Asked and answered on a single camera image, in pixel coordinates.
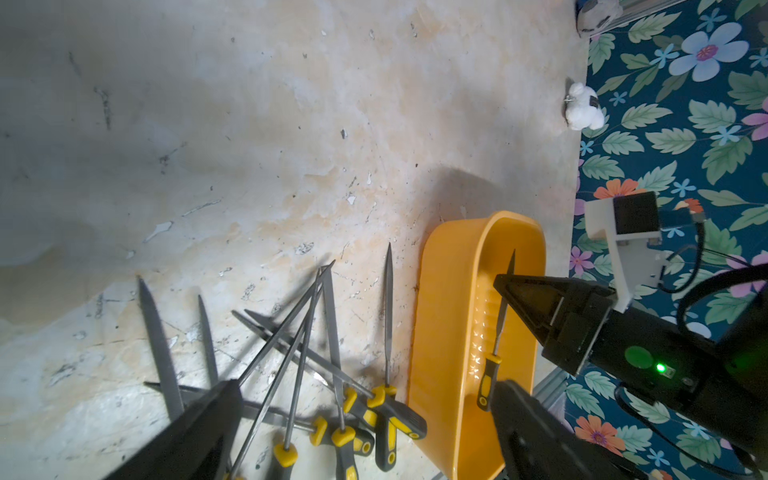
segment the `yellow and black handle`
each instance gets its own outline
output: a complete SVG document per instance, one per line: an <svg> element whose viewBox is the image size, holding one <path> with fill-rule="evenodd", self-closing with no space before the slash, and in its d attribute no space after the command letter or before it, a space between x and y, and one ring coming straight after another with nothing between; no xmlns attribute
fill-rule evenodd
<svg viewBox="0 0 768 480"><path fill-rule="evenodd" d="M377 416L387 416L396 429L412 439L423 439L427 436L427 421L405 403L395 400L394 395L389 395L388 393L392 389L394 387L387 389L384 385L375 387L372 390L374 397L366 402L368 408L373 410Z"/></svg>
<svg viewBox="0 0 768 480"><path fill-rule="evenodd" d="M491 399L496 389L496 376L498 366L502 364L502 358L496 355L488 355L485 358L485 371L480 379L480 391L478 392L478 407L486 412L491 411Z"/></svg>
<svg viewBox="0 0 768 480"><path fill-rule="evenodd" d="M381 389L392 399L397 394L397 388L393 386L376 387L373 392ZM389 472L397 463L397 428L391 418L386 412L379 413L376 418L376 466L382 472Z"/></svg>
<svg viewBox="0 0 768 480"><path fill-rule="evenodd" d="M314 423L315 432L310 435L310 442L314 446L318 445L334 445L332 440L333 432L338 429L338 424L334 422L329 425L328 421L322 416L318 416ZM373 452L373 446L375 442L371 432L365 429L355 430L355 439L353 441L353 451L355 455L361 457L368 457Z"/></svg>
<svg viewBox="0 0 768 480"><path fill-rule="evenodd" d="M275 445L272 453L274 459L270 465L270 470L266 473L267 480L290 480L290 473L296 460L299 459L299 453L293 443L286 450L283 444Z"/></svg>
<svg viewBox="0 0 768 480"><path fill-rule="evenodd" d="M355 430L355 443L353 450L355 455L368 457L373 453L373 446L376 442L373 440L373 434L365 429Z"/></svg>
<svg viewBox="0 0 768 480"><path fill-rule="evenodd" d="M349 413L358 419L365 427L376 429L376 412L369 409L365 397L361 396L351 386L344 390L344 413Z"/></svg>
<svg viewBox="0 0 768 480"><path fill-rule="evenodd" d="M331 435L331 442L336 447L336 480L357 480L355 433L355 429L347 426L344 430L336 429Z"/></svg>

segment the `blue floral rug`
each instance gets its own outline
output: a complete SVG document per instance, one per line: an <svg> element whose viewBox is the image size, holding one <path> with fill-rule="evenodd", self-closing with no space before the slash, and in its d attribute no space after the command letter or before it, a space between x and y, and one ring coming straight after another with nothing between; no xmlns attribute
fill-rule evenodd
<svg viewBox="0 0 768 480"><path fill-rule="evenodd" d="M662 209L704 211L707 248L768 263L768 0L690 0L597 35L587 83L606 125L582 131L571 275L610 284L605 242L584 232L584 202L652 191ZM694 228L664 231L662 249L695 244ZM694 255L674 257L668 287L691 275ZM697 281L742 263L705 253ZM695 305L688 326L718 339L762 283L735 286ZM641 287L635 306L674 320L685 292ZM566 390L576 436L628 458L659 480L718 478L679 454L614 401L618 381L591 366ZM730 444L661 404L632 406L684 451L743 473Z"/></svg>

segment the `white plush toy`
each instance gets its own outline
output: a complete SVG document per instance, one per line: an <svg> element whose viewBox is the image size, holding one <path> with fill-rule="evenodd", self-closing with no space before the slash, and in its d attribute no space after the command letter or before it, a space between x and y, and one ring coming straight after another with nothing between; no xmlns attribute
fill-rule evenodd
<svg viewBox="0 0 768 480"><path fill-rule="evenodd" d="M571 130L581 130L582 128L591 128L597 130L605 125L605 116L600 109L598 95L594 90L582 83L574 83L568 89L568 95L565 97L565 120Z"/></svg>

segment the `yellow plastic bin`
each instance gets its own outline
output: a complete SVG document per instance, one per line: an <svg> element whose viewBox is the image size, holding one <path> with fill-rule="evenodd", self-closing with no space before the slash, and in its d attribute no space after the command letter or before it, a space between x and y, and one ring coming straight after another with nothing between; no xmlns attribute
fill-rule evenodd
<svg viewBox="0 0 768 480"><path fill-rule="evenodd" d="M541 227L512 212L446 222L424 247L408 403L429 424L417 446L450 480L493 479L504 467L492 415L476 402L502 301L493 280L513 250L516 273L544 275ZM530 392L536 339L512 309L499 355L499 380Z"/></svg>

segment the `stained floor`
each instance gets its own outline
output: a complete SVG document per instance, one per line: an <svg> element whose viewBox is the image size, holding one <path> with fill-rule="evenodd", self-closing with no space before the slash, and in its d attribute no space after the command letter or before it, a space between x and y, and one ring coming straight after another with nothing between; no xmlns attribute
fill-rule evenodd
<svg viewBox="0 0 768 480"><path fill-rule="evenodd" d="M0 57L5 478L100 478L167 424L141 385L157 374L137 274L180 382L205 386L197 293L233 376L260 343L230 310L281 313L336 259L343 365L372 386L392 242L405 398L419 254L438 224L528 215L548 273L568 271L579 136L562 98L587 59L572 2L9 2ZM309 379L303 392L302 416L333 404ZM279 434L263 427L249 480ZM402 438L389 477L432 478ZM295 443L295 478L333 477L329 452ZM359 470L384 478L372 458Z"/></svg>

